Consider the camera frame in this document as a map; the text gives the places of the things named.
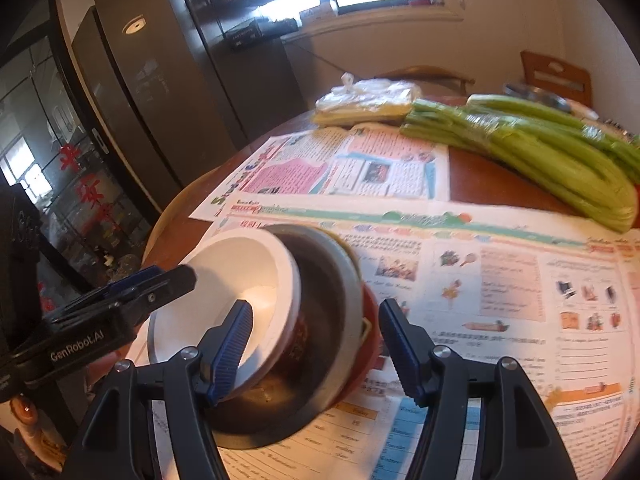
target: silver bolt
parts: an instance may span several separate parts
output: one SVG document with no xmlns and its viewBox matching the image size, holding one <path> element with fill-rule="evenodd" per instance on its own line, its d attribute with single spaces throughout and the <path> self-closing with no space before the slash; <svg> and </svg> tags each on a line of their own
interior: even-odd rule
<svg viewBox="0 0 640 480">
<path fill-rule="evenodd" d="M 433 354 L 440 359 L 446 359 L 451 355 L 451 348 L 444 345 L 438 345 L 433 348 Z"/>
<path fill-rule="evenodd" d="M 198 349 L 195 346 L 187 346 L 187 348 L 183 348 L 180 350 L 180 357 L 185 361 L 187 359 L 193 359 L 198 355 Z"/>
<path fill-rule="evenodd" d="M 124 370 L 129 370 L 130 366 L 131 366 L 131 361 L 129 361 L 128 359 L 124 359 L 124 360 L 118 361 L 116 364 L 114 364 L 113 368 L 117 372 L 123 372 Z"/>
<path fill-rule="evenodd" d="M 512 359 L 511 357 L 505 357 L 502 360 L 502 368 L 504 368 L 505 370 L 510 370 L 513 372 L 517 367 L 518 367 L 518 363 L 516 362 L 516 359 Z"/>
</svg>

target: white bowl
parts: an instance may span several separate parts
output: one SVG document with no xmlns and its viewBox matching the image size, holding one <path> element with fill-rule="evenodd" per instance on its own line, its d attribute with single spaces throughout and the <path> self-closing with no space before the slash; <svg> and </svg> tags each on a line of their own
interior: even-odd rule
<svg viewBox="0 0 640 480">
<path fill-rule="evenodd" d="M 214 236 L 182 261 L 197 276 L 193 291 L 156 311 L 148 332 L 151 362 L 164 362 L 196 346 L 219 326 L 236 300 L 248 301 L 254 327 L 240 360 L 236 396 L 273 367 L 300 312 L 300 273 L 277 237 L 261 229 L 234 229 Z"/>
</svg>

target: gray refrigerator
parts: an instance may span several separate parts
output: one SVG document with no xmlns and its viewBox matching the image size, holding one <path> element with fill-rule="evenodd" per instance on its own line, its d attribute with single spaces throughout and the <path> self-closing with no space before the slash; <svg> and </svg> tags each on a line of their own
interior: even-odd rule
<svg viewBox="0 0 640 480">
<path fill-rule="evenodd" d="M 95 0 L 74 37 L 114 142 L 161 207 L 306 111 L 280 39 L 233 51 L 223 22 L 210 0 Z"/>
</svg>

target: window sill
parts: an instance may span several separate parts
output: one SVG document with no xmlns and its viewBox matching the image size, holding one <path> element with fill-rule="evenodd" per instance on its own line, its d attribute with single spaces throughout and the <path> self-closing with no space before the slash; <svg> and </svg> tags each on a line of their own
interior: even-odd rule
<svg viewBox="0 0 640 480">
<path fill-rule="evenodd" d="M 342 14 L 334 18 L 325 18 L 317 23 L 303 26 L 299 31 L 286 34 L 280 39 L 282 43 L 292 43 L 303 38 L 312 38 L 336 32 L 345 28 L 361 27 L 363 25 L 377 25 L 379 23 L 399 22 L 461 22 L 460 14 L 453 12 L 446 6 L 420 6 L 420 7 L 384 7 L 382 9 L 358 10 L 349 14 Z"/>
</svg>

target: glass door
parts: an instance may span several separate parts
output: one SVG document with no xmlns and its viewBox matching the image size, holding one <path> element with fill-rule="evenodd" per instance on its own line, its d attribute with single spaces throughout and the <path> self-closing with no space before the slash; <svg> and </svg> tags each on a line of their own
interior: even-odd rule
<svg viewBox="0 0 640 480">
<path fill-rule="evenodd" d="M 82 126 L 47 36 L 0 68 L 0 169 L 21 184 L 42 233 L 91 286 L 140 268 L 150 225 Z"/>
</svg>

